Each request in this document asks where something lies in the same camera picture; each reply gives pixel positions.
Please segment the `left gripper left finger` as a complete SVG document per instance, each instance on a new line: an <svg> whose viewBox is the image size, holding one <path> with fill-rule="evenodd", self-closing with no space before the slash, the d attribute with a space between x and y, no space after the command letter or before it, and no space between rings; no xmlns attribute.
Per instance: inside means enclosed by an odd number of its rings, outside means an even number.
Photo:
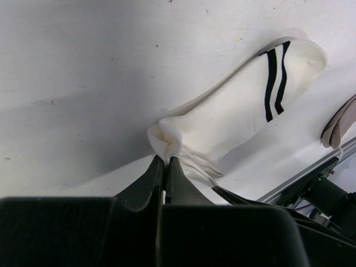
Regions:
<svg viewBox="0 0 356 267"><path fill-rule="evenodd" d="M154 266L164 164L110 197L1 200L2 266Z"/></svg>

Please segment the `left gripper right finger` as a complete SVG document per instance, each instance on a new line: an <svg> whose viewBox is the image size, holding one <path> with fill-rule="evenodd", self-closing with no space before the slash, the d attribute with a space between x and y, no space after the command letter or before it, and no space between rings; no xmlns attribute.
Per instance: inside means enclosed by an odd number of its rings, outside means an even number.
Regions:
<svg viewBox="0 0 356 267"><path fill-rule="evenodd" d="M185 177L175 157L165 179L161 266L308 266L298 227L285 210L215 205Z"/></svg>

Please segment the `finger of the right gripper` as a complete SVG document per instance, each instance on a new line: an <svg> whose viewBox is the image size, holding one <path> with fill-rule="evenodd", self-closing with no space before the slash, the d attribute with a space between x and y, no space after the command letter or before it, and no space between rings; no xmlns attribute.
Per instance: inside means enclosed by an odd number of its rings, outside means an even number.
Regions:
<svg viewBox="0 0 356 267"><path fill-rule="evenodd" d="M296 222L311 266L355 266L355 242L289 209Z"/></svg>

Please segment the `white sock with dark stripes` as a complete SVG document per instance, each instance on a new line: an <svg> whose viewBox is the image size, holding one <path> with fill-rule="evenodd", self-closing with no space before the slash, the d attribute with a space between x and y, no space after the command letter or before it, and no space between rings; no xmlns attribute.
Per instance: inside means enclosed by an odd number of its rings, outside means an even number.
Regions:
<svg viewBox="0 0 356 267"><path fill-rule="evenodd" d="M186 177L213 185L220 160L281 115L326 68L327 54L309 38L285 36L147 130L165 165L177 158Z"/></svg>

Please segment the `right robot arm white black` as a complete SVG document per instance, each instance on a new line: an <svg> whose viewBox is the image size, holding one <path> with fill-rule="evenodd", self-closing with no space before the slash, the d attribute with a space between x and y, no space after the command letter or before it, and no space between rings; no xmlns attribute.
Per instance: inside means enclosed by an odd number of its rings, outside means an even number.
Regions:
<svg viewBox="0 0 356 267"><path fill-rule="evenodd" d="M320 224L288 206L306 200L329 223ZM296 182L285 189L275 207L288 212L298 226L310 266L355 266L355 193L348 193L326 177Z"/></svg>

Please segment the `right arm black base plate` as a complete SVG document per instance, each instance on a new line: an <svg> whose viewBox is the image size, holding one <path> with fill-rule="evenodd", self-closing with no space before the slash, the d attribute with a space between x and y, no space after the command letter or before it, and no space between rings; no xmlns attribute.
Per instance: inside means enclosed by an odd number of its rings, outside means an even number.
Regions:
<svg viewBox="0 0 356 267"><path fill-rule="evenodd" d="M333 157L315 170L300 178L298 181L293 182L280 193L278 199L274 202L274 205L289 208L295 207L311 187L319 181L325 180L329 176L331 171L336 167L338 161L339 159L337 157Z"/></svg>

